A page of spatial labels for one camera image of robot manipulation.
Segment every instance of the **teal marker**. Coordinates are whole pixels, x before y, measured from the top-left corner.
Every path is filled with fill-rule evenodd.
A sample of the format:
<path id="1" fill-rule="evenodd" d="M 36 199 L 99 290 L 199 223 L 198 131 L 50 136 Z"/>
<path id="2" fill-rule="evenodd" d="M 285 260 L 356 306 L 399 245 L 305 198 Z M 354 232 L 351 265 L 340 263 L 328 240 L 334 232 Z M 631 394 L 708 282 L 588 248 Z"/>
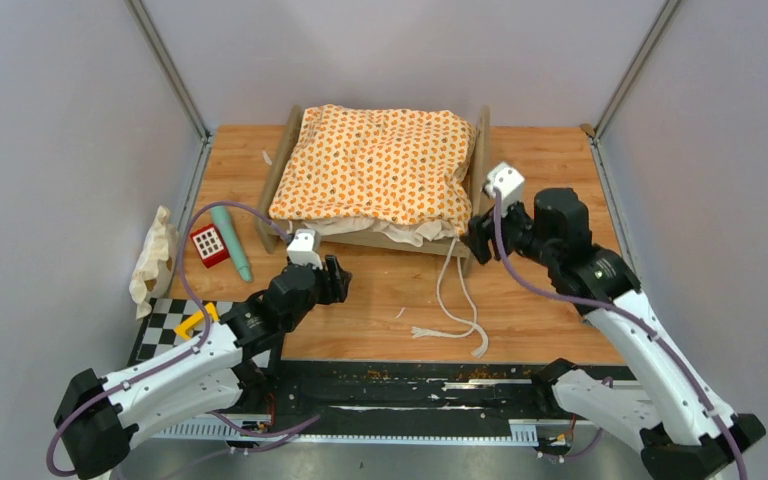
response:
<path id="1" fill-rule="evenodd" d="M 234 262 L 240 276 L 243 277 L 243 280 L 251 283 L 253 278 L 249 259 L 246 258 L 246 252 L 243 251 L 243 246 L 237 239 L 237 232 L 234 231 L 234 224 L 231 222 L 231 214 L 228 213 L 228 209 L 221 205 L 213 207 L 210 209 L 210 217 L 213 219 L 213 224 L 219 229 L 222 241 L 225 242 L 225 247 L 231 255 L 231 261 Z"/>

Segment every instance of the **toy bed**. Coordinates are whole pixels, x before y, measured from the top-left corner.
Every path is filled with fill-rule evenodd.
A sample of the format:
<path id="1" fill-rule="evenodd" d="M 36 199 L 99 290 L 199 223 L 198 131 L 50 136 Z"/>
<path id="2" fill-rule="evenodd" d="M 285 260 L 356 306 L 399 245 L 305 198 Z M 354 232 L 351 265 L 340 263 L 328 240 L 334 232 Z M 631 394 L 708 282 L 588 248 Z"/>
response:
<path id="1" fill-rule="evenodd" d="M 270 215 L 270 207 L 273 205 L 273 200 L 276 199 L 276 192 L 279 191 L 279 185 L 282 183 L 282 178 L 284 177 L 288 162 L 293 156 L 293 150 L 299 143 L 300 134 L 303 134 L 302 120 L 304 115 L 304 111 L 298 105 L 294 106 L 290 111 L 290 116 L 281 137 L 277 154 L 275 158 L 272 159 L 272 166 L 257 205 L 259 211 L 268 215 L 275 221 L 275 223 L 286 230 L 290 230 L 291 227 L 300 228 L 303 227 L 303 225 L 300 222 L 292 222 L 291 225 L 291 221 L 275 218 L 275 215 Z M 474 124 L 473 127 L 474 143 L 468 154 L 466 173 L 463 176 L 463 182 L 461 183 L 466 192 L 466 208 L 470 211 L 470 215 L 482 213 L 481 183 L 486 174 L 485 162 L 489 161 L 490 157 L 490 109 L 488 107 L 482 107 L 478 122 Z M 272 253 L 277 242 L 276 233 L 262 221 L 257 222 L 256 228 L 264 248 L 267 252 Z M 449 252 L 452 243 L 452 239 L 449 237 L 437 240 L 425 240 L 422 242 L 422 245 L 416 246 L 411 243 L 393 241 L 383 233 L 369 229 L 347 233 L 324 234 L 323 240 L 351 245 L 430 253 L 434 255 L 446 255 Z M 469 249 L 460 242 L 457 242 L 452 255 L 463 259 L 464 272 L 468 273 L 472 263 L 472 255 L 470 254 Z"/>

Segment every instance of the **white wall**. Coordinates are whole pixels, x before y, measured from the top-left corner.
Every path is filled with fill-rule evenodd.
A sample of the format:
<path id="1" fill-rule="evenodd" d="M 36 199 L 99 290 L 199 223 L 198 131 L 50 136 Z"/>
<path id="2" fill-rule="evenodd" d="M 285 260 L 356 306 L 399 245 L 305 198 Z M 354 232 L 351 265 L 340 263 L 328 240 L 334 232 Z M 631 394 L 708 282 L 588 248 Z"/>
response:
<path id="1" fill-rule="evenodd" d="M 604 146 L 661 318 L 768 430 L 768 2 L 685 2 Z"/>
<path id="2" fill-rule="evenodd" d="M 0 479 L 51 478 L 67 382 L 126 361 L 130 271 L 196 147 L 124 2 L 0 1 Z"/>
<path id="3" fill-rule="evenodd" d="M 293 103 L 595 123 L 663 0 L 145 0 L 211 128 Z"/>

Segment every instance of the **yellow object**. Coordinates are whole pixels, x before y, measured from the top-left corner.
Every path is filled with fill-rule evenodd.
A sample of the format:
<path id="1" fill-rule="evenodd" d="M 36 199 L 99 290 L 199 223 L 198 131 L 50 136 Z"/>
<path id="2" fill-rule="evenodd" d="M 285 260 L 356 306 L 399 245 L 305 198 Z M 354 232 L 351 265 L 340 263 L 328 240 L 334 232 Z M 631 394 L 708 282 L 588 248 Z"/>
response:
<path id="1" fill-rule="evenodd" d="M 309 108 L 269 215 L 444 220 L 460 235 L 471 215 L 461 183 L 474 142 L 475 127 L 449 111 Z"/>
<path id="2" fill-rule="evenodd" d="M 219 313 L 216 311 L 216 305 L 208 303 L 204 306 L 204 308 L 207 310 L 207 313 L 210 315 L 210 318 L 212 318 L 214 322 L 219 321 Z M 204 314 L 201 313 L 201 310 L 199 310 L 198 312 L 187 317 L 186 320 L 175 327 L 175 333 L 179 337 L 182 337 L 184 340 L 189 340 L 192 338 L 191 334 L 193 332 L 193 328 L 195 328 L 195 326 L 201 323 L 203 320 Z"/>

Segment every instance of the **wooden table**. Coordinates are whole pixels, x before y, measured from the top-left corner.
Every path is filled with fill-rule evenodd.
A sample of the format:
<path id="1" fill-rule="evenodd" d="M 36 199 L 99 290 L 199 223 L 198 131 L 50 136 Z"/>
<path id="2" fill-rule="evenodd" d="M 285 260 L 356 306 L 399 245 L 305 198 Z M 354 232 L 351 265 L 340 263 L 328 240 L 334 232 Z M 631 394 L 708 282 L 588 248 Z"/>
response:
<path id="1" fill-rule="evenodd" d="M 281 126 L 223 126 L 196 201 L 196 208 L 217 200 L 255 205 L 269 166 L 263 151 L 275 154 Z M 590 208 L 594 241 L 618 251 L 611 219 L 587 139 L 578 128 L 495 127 L 488 168 L 507 161 L 526 177 L 526 207 L 531 213 L 535 192 L 570 186 Z M 254 229 L 253 217 L 231 209 L 237 234 L 251 263 L 254 283 L 245 283 L 230 261 L 210 270 L 198 260 L 192 244 L 185 259 L 187 278 L 205 299 L 244 300 L 286 265 L 283 247 L 268 255 Z M 204 215 L 196 227 L 210 222 Z M 287 336 L 287 359 L 345 359 L 441 362 L 548 363 L 565 357 L 582 364 L 622 364 L 622 358 L 594 328 L 581 324 L 570 305 L 526 292 L 498 262 L 476 265 L 467 288 L 478 306 L 479 323 L 490 337 L 480 359 L 470 352 L 481 343 L 477 333 L 465 339 L 411 338 L 411 327 L 453 333 L 468 327 L 446 317 L 437 304 L 435 284 L 444 257 L 323 242 L 321 253 L 334 253 L 353 273 L 345 304 L 317 307 Z M 522 259 L 514 266 L 528 280 L 551 289 L 546 269 Z M 461 293 L 457 268 L 450 265 L 443 280 L 443 299 L 461 318 L 472 318 Z M 187 298 L 175 280 L 170 296 Z M 405 308 L 400 318 L 399 311 Z"/>

